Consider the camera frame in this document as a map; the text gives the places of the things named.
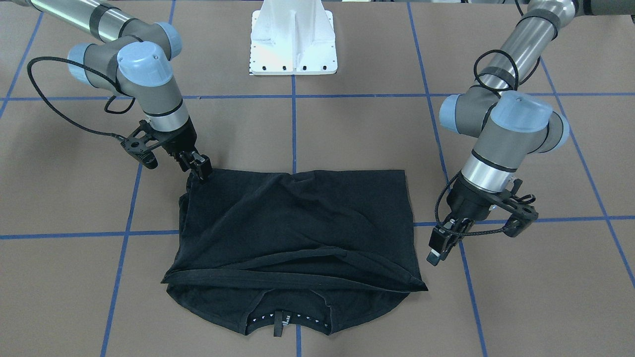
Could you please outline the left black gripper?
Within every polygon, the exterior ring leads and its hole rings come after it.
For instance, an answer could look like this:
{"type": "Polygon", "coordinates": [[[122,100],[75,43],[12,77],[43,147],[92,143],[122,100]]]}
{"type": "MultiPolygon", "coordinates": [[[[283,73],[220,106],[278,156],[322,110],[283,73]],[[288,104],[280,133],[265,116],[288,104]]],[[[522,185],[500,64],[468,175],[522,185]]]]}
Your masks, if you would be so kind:
{"type": "Polygon", "coordinates": [[[488,218],[492,206],[483,196],[484,192],[468,183],[461,172],[456,174],[451,190],[447,196],[450,213],[442,224],[436,225],[431,233],[427,255],[427,262],[437,266],[445,261],[451,249],[458,244],[461,237],[456,234],[466,234],[475,222],[488,218]]]}

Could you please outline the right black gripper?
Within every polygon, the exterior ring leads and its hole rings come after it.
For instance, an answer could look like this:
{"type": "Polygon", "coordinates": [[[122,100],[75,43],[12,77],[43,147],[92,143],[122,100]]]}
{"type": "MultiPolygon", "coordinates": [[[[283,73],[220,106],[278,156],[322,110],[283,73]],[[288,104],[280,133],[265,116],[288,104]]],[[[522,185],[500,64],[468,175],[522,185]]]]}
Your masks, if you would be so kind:
{"type": "Polygon", "coordinates": [[[179,161],[182,172],[191,172],[198,180],[205,181],[212,173],[209,157],[200,154],[195,143],[197,133],[191,119],[184,126],[169,133],[170,138],[162,144],[163,149],[179,161]]]}

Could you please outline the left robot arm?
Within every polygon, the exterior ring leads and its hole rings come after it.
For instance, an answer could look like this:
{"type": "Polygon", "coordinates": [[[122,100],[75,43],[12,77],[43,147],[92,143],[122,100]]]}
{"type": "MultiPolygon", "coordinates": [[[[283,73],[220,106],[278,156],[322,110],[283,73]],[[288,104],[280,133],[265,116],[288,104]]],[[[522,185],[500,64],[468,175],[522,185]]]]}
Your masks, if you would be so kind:
{"type": "Polygon", "coordinates": [[[427,262],[438,265],[464,237],[476,236],[472,226],[487,219],[495,207],[510,214],[499,229],[508,237],[516,237],[538,218],[535,196],[517,194],[522,181],[516,172],[529,154],[561,147],[570,125],[550,104],[519,87],[538,67],[548,44],[574,18],[633,13],[632,0],[531,0],[502,47],[483,54],[492,57],[490,63],[473,67],[472,86],[445,99],[440,124],[477,141],[440,194],[450,213],[436,222],[427,262]]]}

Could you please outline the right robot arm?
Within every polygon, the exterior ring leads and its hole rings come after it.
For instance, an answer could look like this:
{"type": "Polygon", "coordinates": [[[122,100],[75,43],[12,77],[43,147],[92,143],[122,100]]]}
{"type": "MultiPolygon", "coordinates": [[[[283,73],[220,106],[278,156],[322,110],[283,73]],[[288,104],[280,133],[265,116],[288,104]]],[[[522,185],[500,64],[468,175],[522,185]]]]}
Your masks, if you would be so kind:
{"type": "Polygon", "coordinates": [[[181,53],[182,39],[169,23],[146,23],[99,0],[19,0],[69,23],[101,41],[79,44],[65,59],[81,83],[131,97],[145,114],[129,136],[109,132],[147,169],[157,167],[157,147],[174,158],[182,171],[205,180],[212,172],[209,157],[196,149],[197,133],[173,74],[170,60],[181,53]]]}

